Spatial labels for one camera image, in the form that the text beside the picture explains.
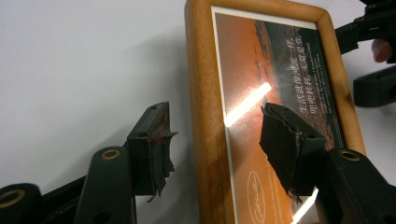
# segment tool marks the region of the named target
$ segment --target wooden frame edge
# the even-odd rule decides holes
[[[346,146],[362,154],[365,149],[342,58],[337,56],[341,54],[332,20],[326,10],[276,0],[188,0],[186,37],[201,223],[235,223],[211,6],[315,22],[321,42],[326,43],[323,51]],[[201,74],[212,76],[211,80]]]

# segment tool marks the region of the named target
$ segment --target white wall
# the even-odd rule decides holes
[[[358,0],[303,1],[335,27],[363,14]],[[344,56],[350,81],[377,70],[369,46]],[[0,188],[43,193],[87,173],[98,149],[121,145],[145,109],[170,101],[177,171],[163,196],[138,199],[139,223],[198,223],[184,0],[0,2]],[[396,106],[360,109],[369,157],[396,184]]]

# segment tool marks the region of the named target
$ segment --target black clamp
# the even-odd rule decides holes
[[[335,30],[341,53],[358,48],[358,42],[386,39],[393,54],[387,63],[396,63],[396,1],[361,0],[364,16]],[[376,107],[396,102],[396,67],[381,70],[354,80],[355,104]]]

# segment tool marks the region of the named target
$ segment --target clamp jaw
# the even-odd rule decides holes
[[[393,51],[387,63],[396,63],[396,1],[361,0],[365,14],[335,30],[341,53],[358,48],[358,42],[386,39]],[[396,102],[396,66],[353,81],[355,105],[377,107]]]
[[[348,148],[325,149],[319,132],[282,105],[262,109],[260,145],[289,196],[311,196],[320,223],[396,223],[396,188],[369,159]]]

